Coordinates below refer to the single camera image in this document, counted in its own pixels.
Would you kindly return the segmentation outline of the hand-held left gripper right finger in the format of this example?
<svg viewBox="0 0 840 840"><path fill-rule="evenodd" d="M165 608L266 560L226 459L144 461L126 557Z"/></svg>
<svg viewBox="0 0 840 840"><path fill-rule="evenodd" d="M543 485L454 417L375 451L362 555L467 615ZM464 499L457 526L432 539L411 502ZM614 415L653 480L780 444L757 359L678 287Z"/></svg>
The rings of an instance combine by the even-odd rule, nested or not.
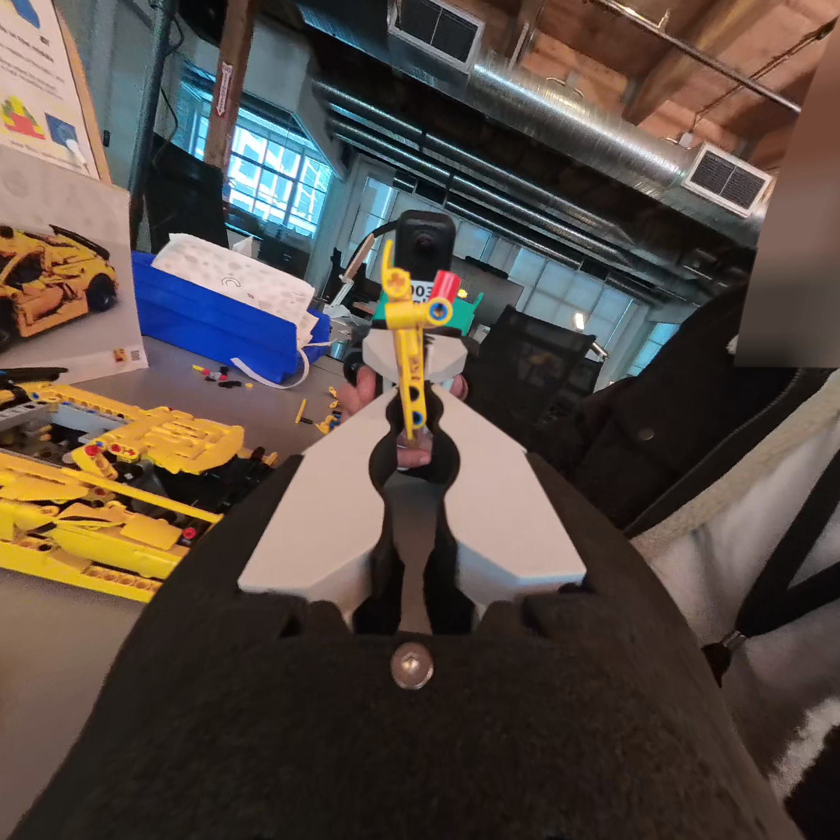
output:
<svg viewBox="0 0 840 840"><path fill-rule="evenodd" d="M581 584L586 568L526 450L439 385L429 420L443 483L423 573L431 624L474 624L495 602Z"/></svg>

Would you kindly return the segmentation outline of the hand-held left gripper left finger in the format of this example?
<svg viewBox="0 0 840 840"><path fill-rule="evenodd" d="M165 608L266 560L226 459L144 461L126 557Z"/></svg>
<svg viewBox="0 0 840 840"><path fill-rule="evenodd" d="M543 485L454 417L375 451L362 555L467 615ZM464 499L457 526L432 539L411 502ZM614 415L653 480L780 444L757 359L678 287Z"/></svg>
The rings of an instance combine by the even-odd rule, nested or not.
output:
<svg viewBox="0 0 840 840"><path fill-rule="evenodd" d="M329 602L358 633L396 632L405 566L384 490L402 427L391 387L304 452L238 578L242 592Z"/></svg>

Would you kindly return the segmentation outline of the person's white top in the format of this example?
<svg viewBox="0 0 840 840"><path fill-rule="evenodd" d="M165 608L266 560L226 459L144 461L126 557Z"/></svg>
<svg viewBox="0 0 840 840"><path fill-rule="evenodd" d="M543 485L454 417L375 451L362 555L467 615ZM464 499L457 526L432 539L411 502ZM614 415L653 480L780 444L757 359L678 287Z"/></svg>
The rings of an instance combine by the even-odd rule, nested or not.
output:
<svg viewBox="0 0 840 840"><path fill-rule="evenodd" d="M633 539L804 838L838 838L838 407L830 419L793 447L790 416Z"/></svg>

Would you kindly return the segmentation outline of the yellow toy beam assembly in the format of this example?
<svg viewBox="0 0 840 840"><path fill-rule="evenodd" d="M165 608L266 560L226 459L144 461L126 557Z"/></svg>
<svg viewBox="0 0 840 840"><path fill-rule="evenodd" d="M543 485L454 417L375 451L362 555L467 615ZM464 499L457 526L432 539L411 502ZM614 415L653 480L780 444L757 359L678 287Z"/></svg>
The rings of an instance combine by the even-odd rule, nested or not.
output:
<svg viewBox="0 0 840 840"><path fill-rule="evenodd" d="M415 301L413 280L407 270L394 266L393 255L393 243L386 241L381 266L385 325L393 336L406 443L409 448L417 448L427 423L424 332L449 323L460 279L454 272L440 270L432 296L427 301Z"/></svg>

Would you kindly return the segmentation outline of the yellow toy brick car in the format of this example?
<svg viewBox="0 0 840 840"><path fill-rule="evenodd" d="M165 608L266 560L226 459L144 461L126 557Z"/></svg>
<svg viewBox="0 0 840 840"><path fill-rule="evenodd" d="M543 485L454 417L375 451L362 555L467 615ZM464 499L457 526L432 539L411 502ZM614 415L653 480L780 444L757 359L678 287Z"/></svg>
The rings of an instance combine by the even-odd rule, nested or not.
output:
<svg viewBox="0 0 840 840"><path fill-rule="evenodd" d="M1 373L1 567L149 602L278 456L245 431L59 383Z"/></svg>

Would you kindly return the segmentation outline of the cluster of red black pieces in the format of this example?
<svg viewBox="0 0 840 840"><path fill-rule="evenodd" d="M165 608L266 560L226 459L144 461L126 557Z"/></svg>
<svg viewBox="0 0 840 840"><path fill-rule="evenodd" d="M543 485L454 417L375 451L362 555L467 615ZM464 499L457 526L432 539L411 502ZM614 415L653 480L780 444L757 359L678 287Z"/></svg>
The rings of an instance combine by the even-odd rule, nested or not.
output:
<svg viewBox="0 0 840 840"><path fill-rule="evenodd" d="M193 364L192 370L202 376L205 382L210 382L225 390L234 389L248 389L251 390L254 385L251 382L243 382L235 379L231 374L230 367L221 365L217 370L211 370L199 364Z"/></svg>

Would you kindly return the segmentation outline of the silver air duct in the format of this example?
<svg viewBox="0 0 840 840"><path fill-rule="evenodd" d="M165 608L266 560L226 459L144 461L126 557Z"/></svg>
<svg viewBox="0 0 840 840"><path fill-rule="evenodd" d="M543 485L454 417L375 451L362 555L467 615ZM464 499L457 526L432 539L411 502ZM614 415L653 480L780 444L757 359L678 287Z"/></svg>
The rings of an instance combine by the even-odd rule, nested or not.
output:
<svg viewBox="0 0 840 840"><path fill-rule="evenodd" d="M466 75L424 58L386 60L309 30L318 92L347 112L486 180L507 175L512 191L620 246L754 252L767 198L747 217L686 188L696 151L654 138L524 69L481 52Z"/></svg>

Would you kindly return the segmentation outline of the blue plastic bin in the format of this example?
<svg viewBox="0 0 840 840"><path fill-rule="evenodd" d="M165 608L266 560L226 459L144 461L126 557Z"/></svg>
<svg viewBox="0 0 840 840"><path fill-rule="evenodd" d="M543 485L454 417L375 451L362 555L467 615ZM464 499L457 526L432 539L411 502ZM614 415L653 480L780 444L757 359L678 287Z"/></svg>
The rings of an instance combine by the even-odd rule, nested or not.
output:
<svg viewBox="0 0 840 840"><path fill-rule="evenodd" d="M311 341L298 350L293 323L152 266L153 256L132 252L133 286L142 335L171 344L275 385L290 385L303 360L318 361L331 344L329 317L316 321Z"/></svg>

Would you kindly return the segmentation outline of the black monitor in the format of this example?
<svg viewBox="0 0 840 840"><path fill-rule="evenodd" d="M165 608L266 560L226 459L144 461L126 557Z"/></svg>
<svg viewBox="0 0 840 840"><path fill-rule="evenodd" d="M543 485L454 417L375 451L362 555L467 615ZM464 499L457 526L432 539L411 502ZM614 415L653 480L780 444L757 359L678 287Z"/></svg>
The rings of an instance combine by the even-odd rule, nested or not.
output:
<svg viewBox="0 0 840 840"><path fill-rule="evenodd" d="M159 253L173 234L227 249L223 188L220 170L155 133L143 189L150 252Z"/></svg>

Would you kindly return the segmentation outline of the wooden post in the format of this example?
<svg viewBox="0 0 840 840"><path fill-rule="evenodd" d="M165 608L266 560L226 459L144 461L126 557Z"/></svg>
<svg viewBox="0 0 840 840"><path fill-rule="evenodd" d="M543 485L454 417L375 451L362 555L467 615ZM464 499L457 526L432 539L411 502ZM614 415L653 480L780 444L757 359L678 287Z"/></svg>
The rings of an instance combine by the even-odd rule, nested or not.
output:
<svg viewBox="0 0 840 840"><path fill-rule="evenodd" d="M226 6L203 157L223 175L228 173L258 10L259 1L228 1Z"/></svg>

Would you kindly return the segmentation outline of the white air vent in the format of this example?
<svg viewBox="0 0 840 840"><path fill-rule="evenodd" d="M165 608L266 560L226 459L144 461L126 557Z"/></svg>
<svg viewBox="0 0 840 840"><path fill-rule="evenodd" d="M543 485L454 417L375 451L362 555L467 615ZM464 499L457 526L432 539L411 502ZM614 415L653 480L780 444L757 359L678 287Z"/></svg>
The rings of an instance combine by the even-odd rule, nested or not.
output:
<svg viewBox="0 0 840 840"><path fill-rule="evenodd" d="M750 217L768 195L774 177L713 143L697 147L682 186L739 217Z"/></svg>
<svg viewBox="0 0 840 840"><path fill-rule="evenodd" d="M386 23L389 36L464 72L475 63L486 27L466 10L437 1L389 2Z"/></svg>

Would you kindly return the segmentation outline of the person's right hand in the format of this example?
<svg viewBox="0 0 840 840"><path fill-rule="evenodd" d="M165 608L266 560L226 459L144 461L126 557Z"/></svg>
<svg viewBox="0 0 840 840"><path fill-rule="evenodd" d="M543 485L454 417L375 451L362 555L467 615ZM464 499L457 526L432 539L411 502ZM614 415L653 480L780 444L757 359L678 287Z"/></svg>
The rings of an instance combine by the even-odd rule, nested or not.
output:
<svg viewBox="0 0 840 840"><path fill-rule="evenodd" d="M356 385L345 382L337 391L341 404L339 424L346 424L349 419L372 403L377 397L377 373L367 365L362 365L356 375ZM462 374L454 377L449 393L465 401L469 385ZM397 468L399 470L420 469L430 464L432 459L433 438L428 430L417 433L416 446L410 446L406 434L401 432L396 438Z"/></svg>

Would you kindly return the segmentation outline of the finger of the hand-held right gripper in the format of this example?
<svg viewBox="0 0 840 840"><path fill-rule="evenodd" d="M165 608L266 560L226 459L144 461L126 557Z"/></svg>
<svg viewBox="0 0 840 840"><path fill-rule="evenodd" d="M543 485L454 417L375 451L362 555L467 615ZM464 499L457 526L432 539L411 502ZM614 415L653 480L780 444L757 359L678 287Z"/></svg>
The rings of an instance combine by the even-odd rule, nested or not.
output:
<svg viewBox="0 0 840 840"><path fill-rule="evenodd" d="M450 393L467 393L467 356L462 336L427 336L427 382Z"/></svg>
<svg viewBox="0 0 840 840"><path fill-rule="evenodd" d="M398 383L394 332L370 330L363 339L363 362L380 375L386 384Z"/></svg>

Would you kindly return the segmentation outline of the grey desk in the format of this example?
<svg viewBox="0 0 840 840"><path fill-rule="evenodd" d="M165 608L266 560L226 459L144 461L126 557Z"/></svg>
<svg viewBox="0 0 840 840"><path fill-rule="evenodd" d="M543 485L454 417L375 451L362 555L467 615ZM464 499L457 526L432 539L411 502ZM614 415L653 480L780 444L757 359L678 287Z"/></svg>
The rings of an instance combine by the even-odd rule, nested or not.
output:
<svg viewBox="0 0 840 840"><path fill-rule="evenodd" d="M343 382L339 362L320 359L288 391L260 383L231 390L205 382L195 364L218 365L144 338L144 370L81 381L78 386L144 408L168 405L245 428L247 448L280 459L320 435L294 423L323 418L328 389ZM1 837L8 838L60 767L86 723L102 682L144 605L62 583L1 571Z"/></svg>

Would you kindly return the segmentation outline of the stack of white paper bags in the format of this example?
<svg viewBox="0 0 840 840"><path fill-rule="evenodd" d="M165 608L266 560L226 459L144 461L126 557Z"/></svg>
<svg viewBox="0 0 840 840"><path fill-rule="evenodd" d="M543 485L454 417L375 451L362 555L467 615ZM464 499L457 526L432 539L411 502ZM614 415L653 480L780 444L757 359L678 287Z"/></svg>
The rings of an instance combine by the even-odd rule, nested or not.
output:
<svg viewBox="0 0 840 840"><path fill-rule="evenodd" d="M299 351L311 341L316 319L308 311L316 311L312 309L314 289L304 280L188 234L173 234L161 252L153 255L152 266L293 323ZM287 390L306 380L309 367L304 359L303 372L294 374L290 385L247 377Z"/></svg>

